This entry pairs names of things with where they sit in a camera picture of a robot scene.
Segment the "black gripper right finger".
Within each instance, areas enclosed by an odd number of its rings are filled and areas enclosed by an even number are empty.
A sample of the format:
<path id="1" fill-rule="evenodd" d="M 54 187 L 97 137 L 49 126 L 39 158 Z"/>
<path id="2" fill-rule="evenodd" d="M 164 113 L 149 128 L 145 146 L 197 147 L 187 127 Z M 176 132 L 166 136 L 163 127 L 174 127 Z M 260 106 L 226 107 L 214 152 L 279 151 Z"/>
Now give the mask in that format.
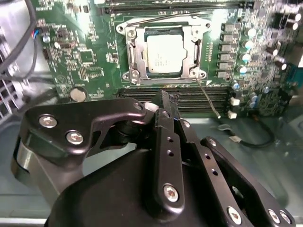
<path id="1" fill-rule="evenodd" d="M 211 227 L 294 227 L 295 219 L 214 138 L 200 140 L 189 122 L 180 119 L 177 101 L 170 96 L 181 144 L 202 176 L 209 193 L 207 217 Z"/>

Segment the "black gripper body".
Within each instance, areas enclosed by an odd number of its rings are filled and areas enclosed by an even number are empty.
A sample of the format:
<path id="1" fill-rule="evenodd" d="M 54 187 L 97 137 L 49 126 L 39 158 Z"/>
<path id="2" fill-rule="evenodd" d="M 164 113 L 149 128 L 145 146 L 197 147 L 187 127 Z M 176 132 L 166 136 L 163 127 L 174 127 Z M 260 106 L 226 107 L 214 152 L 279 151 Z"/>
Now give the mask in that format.
<path id="1" fill-rule="evenodd" d="M 185 207 L 173 220 L 150 209 L 155 155 L 132 151 L 69 186 L 54 203 L 48 227 L 224 227 L 201 172 L 182 165 Z"/>

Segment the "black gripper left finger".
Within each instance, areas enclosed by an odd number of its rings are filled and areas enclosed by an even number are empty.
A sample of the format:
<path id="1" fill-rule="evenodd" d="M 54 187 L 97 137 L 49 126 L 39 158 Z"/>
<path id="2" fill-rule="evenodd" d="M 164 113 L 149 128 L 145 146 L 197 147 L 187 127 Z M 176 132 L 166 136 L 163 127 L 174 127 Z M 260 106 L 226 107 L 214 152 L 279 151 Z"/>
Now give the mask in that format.
<path id="1" fill-rule="evenodd" d="M 145 104 L 119 98 L 36 106 L 23 115 L 15 162 L 53 205 L 83 177 L 85 158 L 136 143 L 154 154 L 148 198 L 161 209 L 181 210 L 184 186 L 174 129 L 178 120 L 178 100 L 163 90 Z"/>

